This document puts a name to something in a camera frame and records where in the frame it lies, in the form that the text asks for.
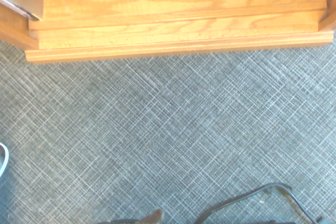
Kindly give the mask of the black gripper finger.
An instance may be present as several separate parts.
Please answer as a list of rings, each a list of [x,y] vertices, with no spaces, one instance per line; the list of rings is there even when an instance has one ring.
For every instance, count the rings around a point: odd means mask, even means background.
[[[162,209],[155,210],[152,214],[141,219],[143,224],[162,224],[164,219],[164,211]]]

